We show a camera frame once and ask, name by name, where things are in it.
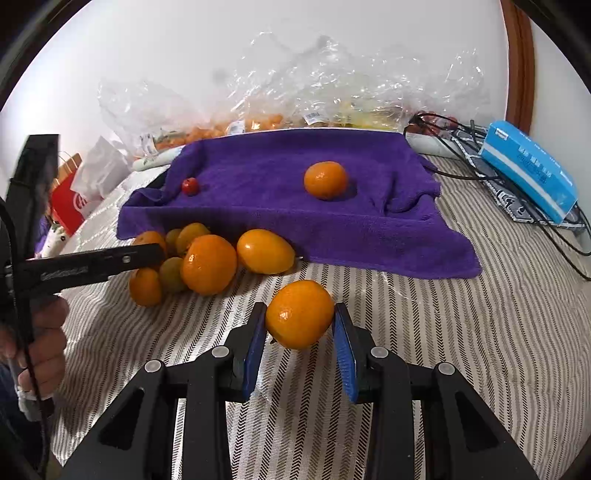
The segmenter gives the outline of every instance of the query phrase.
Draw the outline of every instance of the blue gripper pad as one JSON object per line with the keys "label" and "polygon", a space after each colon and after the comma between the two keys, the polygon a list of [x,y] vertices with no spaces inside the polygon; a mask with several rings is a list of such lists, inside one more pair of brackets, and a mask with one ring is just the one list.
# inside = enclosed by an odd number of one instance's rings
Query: blue gripper pad
{"label": "blue gripper pad", "polygon": [[261,366],[262,351],[265,348],[267,338],[267,329],[265,327],[265,312],[263,309],[257,320],[254,335],[251,344],[248,346],[248,353],[244,360],[244,382],[242,384],[242,394],[245,399],[249,399],[255,389],[258,370]]}
{"label": "blue gripper pad", "polygon": [[335,309],[335,319],[333,320],[333,343],[343,388],[351,403],[356,403],[359,395],[356,362],[343,318],[338,309]]}

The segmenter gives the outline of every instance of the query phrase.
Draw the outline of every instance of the white wall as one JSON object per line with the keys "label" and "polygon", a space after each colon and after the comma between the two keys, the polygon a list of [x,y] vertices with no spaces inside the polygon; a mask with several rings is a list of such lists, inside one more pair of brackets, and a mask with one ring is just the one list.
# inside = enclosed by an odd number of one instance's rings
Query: white wall
{"label": "white wall", "polygon": [[591,213],[591,93],[550,38],[532,22],[535,101],[531,137],[575,178]]}
{"label": "white wall", "polygon": [[436,68],[476,48],[495,116],[504,116],[507,47],[498,0],[93,0],[47,43],[0,113],[0,193],[28,134],[59,133],[62,150],[84,155],[105,133],[96,100],[101,77],[150,79],[198,103],[215,89],[213,71],[232,67],[268,30],[295,50],[320,34],[353,53],[400,43]]}

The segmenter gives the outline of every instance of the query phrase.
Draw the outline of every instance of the cherry tomato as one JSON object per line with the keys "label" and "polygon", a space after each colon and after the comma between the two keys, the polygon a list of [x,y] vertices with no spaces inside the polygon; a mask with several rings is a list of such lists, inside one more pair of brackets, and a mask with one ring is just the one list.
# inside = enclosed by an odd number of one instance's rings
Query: cherry tomato
{"label": "cherry tomato", "polygon": [[181,190],[185,195],[192,197],[199,192],[199,182],[194,177],[184,179],[183,184],[181,185]]}

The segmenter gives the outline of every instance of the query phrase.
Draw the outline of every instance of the clear plastic wrap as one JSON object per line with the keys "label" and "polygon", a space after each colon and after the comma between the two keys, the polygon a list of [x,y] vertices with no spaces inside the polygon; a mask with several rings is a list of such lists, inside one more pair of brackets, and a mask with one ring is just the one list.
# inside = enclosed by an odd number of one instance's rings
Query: clear plastic wrap
{"label": "clear plastic wrap", "polygon": [[105,122],[142,157],[204,138],[292,127],[350,127],[401,132],[417,112],[481,125],[493,120],[475,51],[446,69],[392,46],[354,56],[321,36],[293,53],[262,32],[226,78],[226,95],[207,120],[188,101],[155,83],[102,82]]}
{"label": "clear plastic wrap", "polygon": [[[402,131],[419,111],[466,122],[492,119],[475,51],[462,52],[447,69],[436,70],[404,47],[356,57],[322,36],[286,64],[277,51],[287,48],[266,35],[264,41],[258,37],[251,43],[228,84],[231,111],[239,125],[236,133],[326,126]],[[268,122],[270,115],[281,115],[282,122]],[[258,123],[255,128],[253,119]]]}
{"label": "clear plastic wrap", "polygon": [[153,82],[102,80],[99,106],[107,126],[137,157],[184,145],[203,119],[182,96]]}

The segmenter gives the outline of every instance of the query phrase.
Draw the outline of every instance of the black cable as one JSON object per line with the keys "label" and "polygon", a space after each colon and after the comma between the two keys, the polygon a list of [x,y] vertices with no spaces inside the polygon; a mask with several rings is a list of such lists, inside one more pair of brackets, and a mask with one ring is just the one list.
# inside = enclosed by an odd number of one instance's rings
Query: black cable
{"label": "black cable", "polygon": [[[463,131],[464,133],[470,135],[472,137],[472,140],[474,142],[474,147],[471,146],[468,142],[466,142],[465,140],[461,139],[460,137],[458,137],[457,135],[455,135],[454,133],[452,133],[452,136],[459,140],[462,144],[464,145],[468,145],[470,146],[473,150],[475,151],[479,151],[476,149],[476,147],[478,146],[478,141],[477,141],[477,134],[478,136],[480,136],[481,138],[485,138],[485,136],[481,133],[481,132],[477,132],[476,130],[476,125],[474,123],[474,120],[470,120],[470,127],[467,127],[466,125],[461,124],[460,122],[457,122],[451,118],[445,117],[443,115],[438,115],[437,113],[417,113],[416,115],[414,115],[409,124],[414,124],[420,128],[426,128],[427,130],[429,130],[431,132],[431,134],[436,137],[443,145],[445,145],[445,147],[450,150],[455,157],[459,158],[460,160],[462,160],[466,165],[468,165],[472,170],[477,171],[478,173],[480,173],[482,175],[482,177],[464,177],[464,176],[460,176],[460,175],[454,175],[451,173],[447,173],[447,172],[443,172],[441,170],[439,170],[438,168],[431,168],[431,167],[426,167],[426,170],[429,170],[433,173],[436,173],[438,175],[444,176],[444,177],[449,177],[452,179],[456,179],[456,180],[495,180],[498,181],[501,185],[503,185],[504,188],[506,188],[507,190],[509,190],[516,199],[518,199],[523,208],[525,209],[525,211],[529,214],[529,216],[531,217],[532,221],[534,222],[535,225],[539,226],[540,229],[542,230],[543,234],[548,237],[548,239],[552,242],[552,244],[554,245],[554,247],[556,248],[556,250],[558,250],[558,253],[560,253],[560,255],[567,261],[567,263],[572,267],[572,269],[575,270],[575,272],[578,273],[578,275],[581,276],[581,278],[583,278],[586,281],[591,281],[591,277],[587,276],[585,273],[583,273],[573,262],[572,260],[566,255],[565,251],[560,247],[560,245],[556,242],[556,240],[552,237],[552,235],[546,230],[546,227],[550,227],[550,229],[566,244],[569,246],[569,248],[571,248],[573,251],[577,252],[579,255],[582,255],[584,257],[589,257],[591,256],[591,251],[590,252],[584,252],[580,249],[578,249],[576,246],[574,246],[573,244],[571,244],[559,231],[558,229],[552,225],[550,223],[550,221],[546,221],[545,223],[542,223],[538,220],[537,216],[532,212],[532,210],[529,209],[528,207],[528,203],[538,212],[540,213],[540,217],[543,218],[545,215],[543,215],[543,213],[541,212],[540,208],[535,205],[535,202],[533,201],[529,201],[524,197],[527,197],[527,194],[523,191],[522,188],[519,187],[519,185],[516,185],[513,181],[511,181],[510,179],[506,178],[505,176],[502,175],[498,175],[496,177],[491,177],[491,176],[487,176],[482,174],[476,167],[474,167],[473,165],[471,165],[469,162],[467,162],[467,160],[465,158],[462,158],[460,155],[458,155],[458,153],[452,149],[449,145],[447,145],[446,142],[443,141],[443,139],[439,136],[439,134],[434,130],[434,128],[437,128],[438,130],[448,130],[448,128],[442,128],[436,124],[432,124],[431,122],[427,122],[423,117],[424,116],[430,116],[430,117],[435,117],[435,118],[440,118],[443,120],[446,120],[447,122],[449,122],[450,124],[456,124],[457,128],[454,128],[454,130],[460,130]],[[408,127],[406,127],[404,129],[404,136],[406,137],[406,133],[407,133],[407,129]],[[581,207],[579,205],[576,205],[579,209],[579,212],[581,214],[581,216],[583,217],[584,220],[584,224],[585,224],[585,230],[587,232],[587,234],[589,235],[589,238],[591,238],[591,229],[589,226],[589,223],[587,221],[587,217],[583,211],[583,209],[581,209]]]}
{"label": "black cable", "polygon": [[[540,222],[540,221],[539,221],[539,220],[538,220],[538,219],[537,219],[537,218],[534,216],[534,214],[532,213],[532,211],[531,211],[531,210],[529,210],[529,208],[527,207],[527,202],[525,201],[525,199],[523,199],[523,198],[519,197],[519,196],[518,196],[518,195],[517,195],[515,192],[513,192],[513,191],[512,191],[511,193],[513,193],[514,195],[516,195],[516,196],[517,196],[517,198],[519,198],[519,201],[520,201],[520,202],[521,202],[521,204],[523,205],[523,208],[525,209],[525,211],[526,211],[527,213],[529,213],[529,214],[530,214],[530,217],[532,218],[532,220],[534,221],[534,223],[535,223],[537,226],[539,226],[539,227],[541,228],[541,230],[542,230],[542,233],[543,233],[543,234],[544,234],[546,237],[548,237],[548,239],[549,239],[549,240],[552,242],[552,244],[553,244],[553,245],[556,247],[556,250],[558,250],[558,253],[559,253],[559,254],[560,254],[560,255],[561,255],[561,256],[562,256],[562,257],[563,257],[563,258],[564,258],[564,259],[567,261],[567,263],[568,263],[568,264],[569,264],[569,265],[570,265],[570,266],[571,266],[571,267],[572,267],[572,268],[575,270],[575,272],[577,272],[577,273],[578,273],[578,274],[581,276],[581,278],[582,278],[582,279],[584,279],[584,280],[586,280],[586,281],[591,281],[591,277],[587,276],[585,273],[583,273],[581,270],[579,270],[579,268],[578,268],[578,267],[577,267],[577,266],[576,266],[576,265],[573,263],[573,261],[572,261],[572,260],[571,260],[571,259],[570,259],[570,258],[567,256],[567,254],[564,252],[564,250],[563,250],[562,248],[560,248],[560,245],[559,245],[559,244],[556,242],[556,240],[554,240],[554,238],[552,237],[552,235],[550,235],[550,234],[548,233],[548,231],[546,230],[546,228],[545,228],[546,226],[548,226],[548,225],[549,225],[550,227],[552,227],[552,228],[554,229],[554,226],[553,226],[553,225],[550,225],[549,223],[546,223],[546,225],[543,225],[543,224],[542,224],[542,223],[541,223],[541,222]],[[562,235],[560,235],[560,234],[559,234],[558,236],[559,236],[559,237],[560,237],[562,240],[564,240],[564,241],[565,241],[567,244],[569,244],[569,245],[570,245],[570,243],[568,243],[568,242],[567,242],[567,241],[564,239],[564,237],[562,237]]]}
{"label": "black cable", "polygon": [[[541,213],[542,210],[535,204],[532,203],[532,207],[538,212]],[[571,244],[565,237],[562,236],[562,234],[558,231],[558,229],[552,225],[550,222],[546,222],[545,226],[549,226],[550,229],[556,234],[558,235],[558,237],[560,237],[560,239],[567,244],[572,250],[574,250],[575,252],[577,252],[579,255],[582,255],[583,257],[589,257],[591,256],[591,251],[589,252],[583,252],[582,250],[579,250],[576,246],[574,246],[573,244]],[[589,234],[589,237],[591,238],[591,231],[589,231],[589,225],[587,224],[587,222],[585,221],[585,230],[587,232],[587,234]]]}
{"label": "black cable", "polygon": [[[10,251],[10,263],[14,267],[15,262],[18,261],[18,250],[17,250],[17,233],[10,217],[10,213],[8,213],[8,208],[6,203],[3,199],[0,198],[0,219],[4,224],[4,228],[7,232],[8,237],[8,248]],[[14,305],[15,314],[17,316],[17,321],[19,318],[23,317],[22,312],[22,301],[20,299],[20,293],[18,288],[13,289],[12,294],[12,301]],[[35,375],[35,369],[33,367],[33,362],[31,360],[31,354],[29,352],[29,345],[25,338],[23,338],[21,329],[17,326],[14,328],[15,333],[17,335],[17,341],[20,345],[22,345],[22,350],[25,355],[25,364],[27,366],[27,370],[29,370],[29,375],[31,375],[31,383],[33,384],[33,393],[35,394],[35,399],[37,400],[37,406],[39,407],[39,412],[41,416],[41,459],[39,461],[39,466],[37,468],[37,472],[41,476],[42,479],[45,479],[46,472],[47,472],[47,463],[49,462],[49,438],[48,438],[48,427],[47,427],[47,415],[45,412],[43,399],[41,398],[41,391],[39,390],[39,383],[37,382],[37,376]]]}
{"label": "black cable", "polygon": [[[421,120],[421,123],[423,125],[420,124],[416,124],[418,127],[425,127],[427,128],[435,138],[437,138],[442,145],[444,145],[450,152],[452,152],[462,163],[467,164],[470,168],[476,170],[472,165],[470,165],[469,163],[466,163],[466,159],[463,158],[458,152],[456,152],[452,147],[450,147],[439,135],[437,135],[437,132],[435,130],[432,129],[432,126],[438,128],[437,125],[433,125],[430,124],[429,122],[425,122],[424,120]],[[408,131],[408,126],[406,126],[402,132],[402,134],[404,135],[404,138],[406,138],[406,134]],[[453,173],[447,173],[445,171],[441,171],[438,168],[430,168],[430,167],[425,167],[426,170],[432,171],[433,173],[437,173],[438,175],[441,175],[443,177],[450,177],[451,179],[456,179],[456,180],[472,180],[472,181],[484,181],[484,180],[499,180],[500,177],[499,176],[487,176],[487,175],[482,175],[482,177],[466,177],[463,175],[455,175]]]}

